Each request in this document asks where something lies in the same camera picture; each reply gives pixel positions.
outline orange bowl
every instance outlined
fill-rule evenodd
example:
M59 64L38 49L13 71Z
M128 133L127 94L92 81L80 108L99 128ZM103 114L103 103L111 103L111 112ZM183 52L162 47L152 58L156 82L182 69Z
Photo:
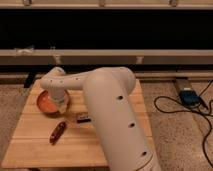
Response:
M40 111L42 113L45 113L45 114L58 113L58 109L57 109L56 105L51 101L49 93L48 93L47 90L44 90L38 96L38 98L37 98L37 106L38 106L38 108L40 109Z

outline terrazzo floor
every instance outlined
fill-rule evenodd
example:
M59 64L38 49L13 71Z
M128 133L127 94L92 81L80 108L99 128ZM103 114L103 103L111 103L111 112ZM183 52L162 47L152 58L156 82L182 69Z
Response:
M197 92L208 84L207 81L193 82ZM156 110L153 100L160 95L177 98L177 93L172 81L142 81L143 96L150 116L150 123L163 171L210 171L213 170L207 163L201 148L202 138L207 131L206 121L200 116L190 113L163 114ZM19 119L29 89L24 89L22 84L6 84L0 81L0 163L8 147L8 142ZM213 85L203 95L208 101L213 95ZM180 109L174 103L162 100L159 106L164 110ZM207 142L207 150L213 161L213 135ZM45 171L67 169L42 169ZM106 171L107 169L69 169L72 171Z

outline wooden table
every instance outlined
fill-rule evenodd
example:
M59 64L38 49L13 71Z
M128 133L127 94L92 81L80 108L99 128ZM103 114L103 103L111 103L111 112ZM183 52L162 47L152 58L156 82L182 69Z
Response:
M49 137L63 117L50 118L36 106L36 99L43 91L40 80L32 87L17 127L2 162L3 168L44 167L99 167L107 166L99 140L91 123L77 124L75 113L86 112L82 91L69 91L71 106L68 111L72 122L57 144L51 145ZM130 95L137 117L154 149L152 131L144 105L142 90L137 80Z

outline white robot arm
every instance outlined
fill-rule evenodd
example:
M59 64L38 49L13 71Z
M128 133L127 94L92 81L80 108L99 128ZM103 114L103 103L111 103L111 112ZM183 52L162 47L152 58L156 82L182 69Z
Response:
M59 109L67 103L65 90L83 90L111 171L161 170L128 98L135 87L135 77L129 69L99 68L66 75L63 69L56 67L42 78L41 87L48 90Z

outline cable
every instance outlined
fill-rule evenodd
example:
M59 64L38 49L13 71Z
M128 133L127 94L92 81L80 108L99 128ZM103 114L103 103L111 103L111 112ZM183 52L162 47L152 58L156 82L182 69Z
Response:
M201 97L207 90L208 88L210 87L210 85L213 83L213 80L211 80L208 85L201 91L201 93L199 94L199 97ZM181 109L181 110L173 110L173 111L165 111L165 110L162 110L158 105L157 105L157 101L159 101L160 99L168 99L170 101L173 101L175 103L177 103L178 105L182 106L185 108L184 109ZM213 162L209 159L209 156L207 154L207 151L206 151L206 141L209 137L209 135L211 134L212 132L212 124L211 124L211 121L208 119L208 117L213 117L213 115L211 115L212 113L212 103L213 103L213 99L209 101L208 103L208 107L209 107L209 111L207 113L204 113L200 110L200 106L201 106L201 103L199 103L198 105L196 106L193 106L193 107L189 107L189 106L184 106L181 102L179 102L178 100L175 100L171 97L168 97L168 96L158 96L154 99L154 106L156 107L156 109L162 113L166 113L166 114L174 114L174 113L181 113L181 112L191 112L191 113L194 113L194 114L197 114L199 116L202 116L208 123L208 132L206 133L206 135L204 135L204 138L203 138L203 141L202 141L202 150L203 150L203 153L204 153L204 156L206 158L206 160L208 161L209 165L213 168Z

